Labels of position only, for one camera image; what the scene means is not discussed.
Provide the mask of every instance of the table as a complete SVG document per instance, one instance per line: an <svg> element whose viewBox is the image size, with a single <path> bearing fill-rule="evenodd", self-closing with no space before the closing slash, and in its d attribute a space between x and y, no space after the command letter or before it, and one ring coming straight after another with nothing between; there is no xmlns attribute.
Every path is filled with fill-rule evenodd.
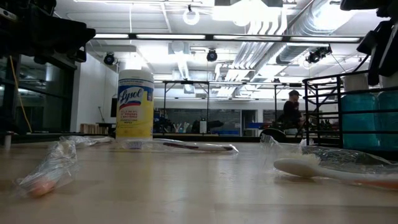
<svg viewBox="0 0 398 224"><path fill-rule="evenodd" d="M47 144L0 154L0 223L397 223L398 192L267 174L258 144L239 154L78 150L76 181L41 199L7 200Z"/></svg>

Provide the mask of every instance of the white ceiling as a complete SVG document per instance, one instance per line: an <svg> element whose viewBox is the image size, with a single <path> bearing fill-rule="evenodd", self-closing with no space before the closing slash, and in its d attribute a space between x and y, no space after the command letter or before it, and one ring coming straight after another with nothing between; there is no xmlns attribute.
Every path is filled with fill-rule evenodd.
<svg viewBox="0 0 398 224"><path fill-rule="evenodd" d="M290 21L309 0L297 0L297 7L288 10L288 21ZM165 6L162 12L160 6L143 6L129 4L103 4L75 2L73 0L58 0L56 13L62 18L82 21L89 27L95 28L97 32L153 32L153 33L184 33L184 34L245 34L247 27L239 27L231 21L214 21L211 15L200 14L198 24L190 26L182 19L184 6ZM211 7L201 8L204 12L211 14ZM336 35L360 35L364 36L369 30L374 29L381 21L376 17L375 11L357 12L349 22L334 32ZM92 55L102 57L108 47L115 45L135 45L141 55L149 63L153 73L168 74L177 69L177 61L168 55L167 44L169 41L147 41L147 40L100 40L91 41L96 49ZM240 42L205 42L189 41L191 46L215 48L219 60L233 60L241 46ZM358 58L347 62L352 56L357 57L356 44L333 44L333 55L341 62L343 67L355 67ZM197 52L188 60L190 70L210 70L214 72L216 63L208 63L205 59L206 53ZM287 67L284 72L287 77L308 77L315 75L340 73L343 70L336 66L335 59L326 58L322 63L316 64L311 69L299 67Z"/></svg>

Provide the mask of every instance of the white bottle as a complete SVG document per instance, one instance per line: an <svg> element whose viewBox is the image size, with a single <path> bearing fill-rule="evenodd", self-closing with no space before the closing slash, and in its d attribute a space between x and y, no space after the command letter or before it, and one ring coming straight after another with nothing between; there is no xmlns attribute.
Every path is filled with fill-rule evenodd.
<svg viewBox="0 0 398 224"><path fill-rule="evenodd" d="M152 139L154 77L147 68L119 73L116 140ZM132 146L140 149L142 141Z"/></svg>

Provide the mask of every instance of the cap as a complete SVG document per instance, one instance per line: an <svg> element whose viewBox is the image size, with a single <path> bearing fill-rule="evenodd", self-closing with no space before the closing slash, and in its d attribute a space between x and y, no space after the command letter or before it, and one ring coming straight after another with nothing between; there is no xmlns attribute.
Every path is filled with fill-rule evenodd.
<svg viewBox="0 0 398 224"><path fill-rule="evenodd" d="M301 96L301 94L297 90L292 90L290 91L289 96Z"/></svg>

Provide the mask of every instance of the ceiling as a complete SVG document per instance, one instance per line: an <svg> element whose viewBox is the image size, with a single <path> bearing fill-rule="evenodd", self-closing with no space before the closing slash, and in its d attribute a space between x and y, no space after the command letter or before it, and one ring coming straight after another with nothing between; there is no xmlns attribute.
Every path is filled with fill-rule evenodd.
<svg viewBox="0 0 398 224"><path fill-rule="evenodd" d="M284 9L287 23L310 2L310 0L296 0L297 5ZM183 20L183 13L187 6L174 6L163 3L153 4L105 4L103 2L75 2L74 0L58 0L56 15L65 19L72 19L87 23L95 28L97 33L179 33L179 34L247 34L250 25L241 27L232 21L215 21L216 13L214 0L204 1L205 6L192 6L200 11L197 24L191 26ZM237 13L248 13L242 10ZM382 19L376 17L375 11L358 11L352 18L331 35L365 36L374 29ZM207 42L185 41L191 49L186 57L189 70L208 70L215 72L218 63L232 62L241 48L242 42ZM154 74L171 75L178 70L178 58L169 55L169 40L92 40L88 51L94 57L102 58L106 52L114 51L122 60L130 57L129 49L135 46L143 61ZM298 58L294 64L282 71L283 79L287 82L299 82L300 79L319 75L331 75L349 70L363 58L356 52L357 44L331 44L333 56L327 56L320 63L309 67L302 62L305 58ZM218 61L207 62L208 49L216 49Z"/></svg>

